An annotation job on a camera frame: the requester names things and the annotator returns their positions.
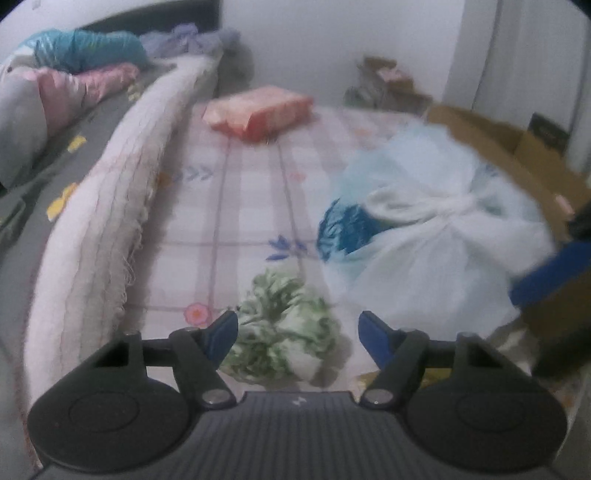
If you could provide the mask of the white fringed blanket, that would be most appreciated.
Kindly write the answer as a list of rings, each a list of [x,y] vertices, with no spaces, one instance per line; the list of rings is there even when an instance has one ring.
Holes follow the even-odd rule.
[[[159,76],[66,200],[42,257],[24,342],[27,407],[108,343],[123,316],[138,246],[167,144],[217,67],[205,55],[162,61]]]

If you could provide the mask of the pink grey floral quilt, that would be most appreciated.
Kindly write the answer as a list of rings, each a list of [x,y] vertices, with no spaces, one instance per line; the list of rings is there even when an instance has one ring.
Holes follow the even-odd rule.
[[[47,141],[139,76],[131,63],[80,74],[16,67],[1,80],[1,186],[22,183]]]

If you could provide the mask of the grey bed sheet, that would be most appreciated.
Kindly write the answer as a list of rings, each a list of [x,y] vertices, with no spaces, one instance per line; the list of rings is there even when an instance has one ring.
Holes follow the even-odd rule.
[[[27,479],[38,458],[29,440],[24,342],[42,257],[66,200],[94,166],[116,124],[159,76],[155,67],[52,140],[24,184],[1,198],[1,475]]]

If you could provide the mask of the green white patterned cloth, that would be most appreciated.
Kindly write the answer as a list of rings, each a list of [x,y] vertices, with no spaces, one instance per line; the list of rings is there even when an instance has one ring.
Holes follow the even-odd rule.
[[[221,370],[242,382],[310,382],[339,340],[339,322],[324,297],[284,271],[256,275],[236,314],[238,337]]]

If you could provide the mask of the red pink tissue pack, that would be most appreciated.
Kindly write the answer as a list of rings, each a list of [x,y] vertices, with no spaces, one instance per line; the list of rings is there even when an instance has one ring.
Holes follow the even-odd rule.
[[[311,118],[314,99],[266,86],[211,100],[202,114],[212,130],[259,143]]]

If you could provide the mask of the teal garment on bed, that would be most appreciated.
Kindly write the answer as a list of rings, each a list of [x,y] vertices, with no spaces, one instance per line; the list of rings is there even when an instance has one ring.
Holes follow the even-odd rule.
[[[50,29],[32,35],[20,47],[32,52],[37,67],[70,74],[121,63],[130,63],[139,69],[150,64],[139,38],[126,31],[101,33],[83,29]]]

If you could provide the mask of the checkered floral mat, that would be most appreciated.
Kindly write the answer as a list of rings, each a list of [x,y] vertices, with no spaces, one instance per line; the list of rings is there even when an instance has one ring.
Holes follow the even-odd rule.
[[[356,334],[359,312],[332,298],[318,255],[318,225],[332,184],[361,150],[416,123],[412,115],[318,107],[311,121],[259,144],[228,138],[195,108],[162,162],[155,198],[132,261],[123,327],[146,339],[205,328],[235,311],[266,270],[297,276],[324,297],[339,340],[310,382],[242,382],[249,390],[346,391],[374,369]]]

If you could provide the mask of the small cardboard box of clutter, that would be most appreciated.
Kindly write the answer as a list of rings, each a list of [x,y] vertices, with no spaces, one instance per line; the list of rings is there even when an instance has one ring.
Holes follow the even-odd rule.
[[[356,66],[359,81],[346,90],[346,106],[418,117],[423,117],[432,106],[433,98],[415,88],[412,76],[396,60],[365,56]]]

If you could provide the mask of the purple garment on bed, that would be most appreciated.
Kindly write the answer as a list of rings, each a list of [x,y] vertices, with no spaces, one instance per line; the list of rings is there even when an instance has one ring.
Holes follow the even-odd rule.
[[[216,57],[235,50],[240,33],[229,27],[201,32],[194,23],[186,23],[168,32],[147,32],[140,35],[139,40],[151,58],[172,58],[184,54]]]

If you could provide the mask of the white blue plastic bag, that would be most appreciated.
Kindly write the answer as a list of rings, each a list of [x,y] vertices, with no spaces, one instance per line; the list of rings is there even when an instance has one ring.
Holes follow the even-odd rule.
[[[538,204],[439,125],[360,152],[317,239],[335,300],[449,340],[515,320],[515,280],[555,251]]]

